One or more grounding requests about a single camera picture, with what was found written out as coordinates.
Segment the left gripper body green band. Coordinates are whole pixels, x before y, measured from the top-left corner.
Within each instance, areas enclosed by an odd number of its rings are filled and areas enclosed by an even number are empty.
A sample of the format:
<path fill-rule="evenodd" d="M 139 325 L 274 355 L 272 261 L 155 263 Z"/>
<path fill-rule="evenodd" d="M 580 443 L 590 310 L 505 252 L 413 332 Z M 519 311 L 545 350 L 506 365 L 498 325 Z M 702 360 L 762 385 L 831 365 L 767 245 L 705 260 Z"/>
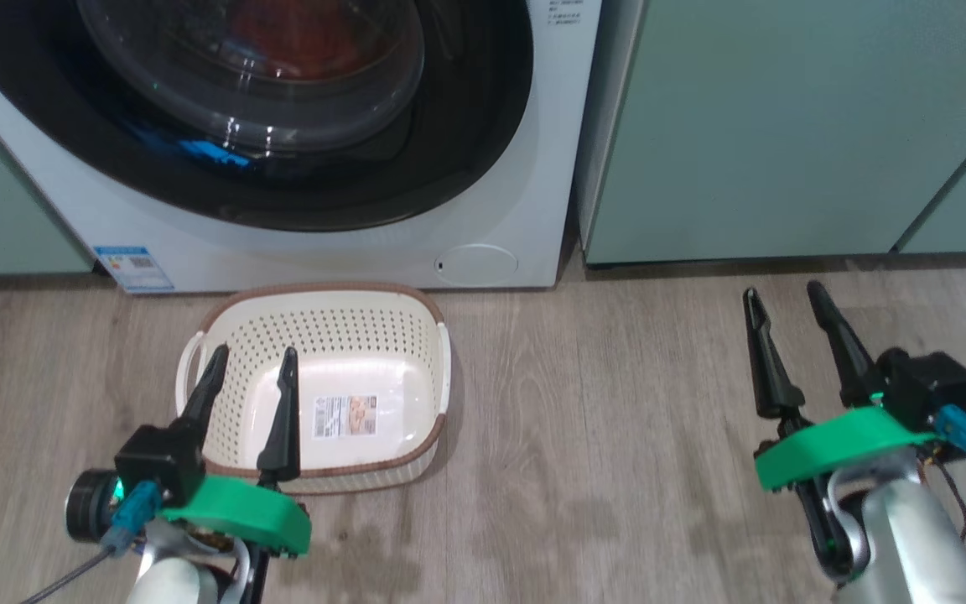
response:
<path fill-rule="evenodd" d="M 220 603 L 261 603 L 271 562 L 309 553 L 309 513 L 288 494 L 227 476 L 208 476 L 187 505 L 156 517 L 156 557 L 231 557 Z"/>

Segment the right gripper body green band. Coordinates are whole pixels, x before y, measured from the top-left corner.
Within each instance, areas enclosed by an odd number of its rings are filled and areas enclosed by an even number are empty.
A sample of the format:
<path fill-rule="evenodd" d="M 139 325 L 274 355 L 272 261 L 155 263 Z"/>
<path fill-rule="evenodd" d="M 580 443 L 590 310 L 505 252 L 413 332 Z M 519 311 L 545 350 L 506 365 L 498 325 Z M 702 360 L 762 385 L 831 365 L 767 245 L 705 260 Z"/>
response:
<path fill-rule="evenodd" d="M 864 504 L 893 482 L 919 484 L 917 452 L 936 435 L 912 432 L 875 406 L 821 424 L 786 418 L 779 433 L 754 454 L 760 486 L 797 494 L 829 580 L 839 586 L 858 580 L 873 554 Z"/>

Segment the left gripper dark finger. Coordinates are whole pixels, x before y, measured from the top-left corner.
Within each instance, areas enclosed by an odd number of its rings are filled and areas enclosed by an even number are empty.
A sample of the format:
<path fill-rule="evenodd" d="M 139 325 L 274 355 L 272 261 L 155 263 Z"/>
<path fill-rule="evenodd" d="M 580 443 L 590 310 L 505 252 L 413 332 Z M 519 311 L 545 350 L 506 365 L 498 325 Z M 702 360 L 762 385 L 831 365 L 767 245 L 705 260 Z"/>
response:
<path fill-rule="evenodd" d="M 207 430 L 212 408 L 225 381 L 230 349 L 227 344 L 219 345 L 210 355 L 205 370 L 184 406 L 184 412 L 177 418 L 177 425 L 189 430 Z"/>
<path fill-rule="evenodd" d="M 299 359 L 292 347 L 285 349 L 276 385 L 278 405 L 257 457 L 258 485 L 280 485 L 300 477 Z"/>

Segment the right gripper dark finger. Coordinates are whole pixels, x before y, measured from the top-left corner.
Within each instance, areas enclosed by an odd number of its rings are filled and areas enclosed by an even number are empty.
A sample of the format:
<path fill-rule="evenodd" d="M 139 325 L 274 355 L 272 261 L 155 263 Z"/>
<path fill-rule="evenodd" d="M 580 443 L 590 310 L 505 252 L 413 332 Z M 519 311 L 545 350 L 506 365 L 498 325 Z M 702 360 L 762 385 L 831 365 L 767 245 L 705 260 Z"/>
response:
<path fill-rule="evenodd" d="M 808 298 L 815 320 L 827 334 L 839 375 L 839 396 L 845 408 L 865 408 L 883 400 L 883 375 L 875 367 L 862 340 L 840 313 L 819 280 L 809 280 Z"/>
<path fill-rule="evenodd" d="M 782 357 L 771 336 L 771 321 L 766 306 L 755 288 L 741 295 L 746 321 L 747 346 L 754 383 L 756 415 L 767 420 L 789 420 L 802 414 L 802 390 L 794 385 L 783 366 Z"/>

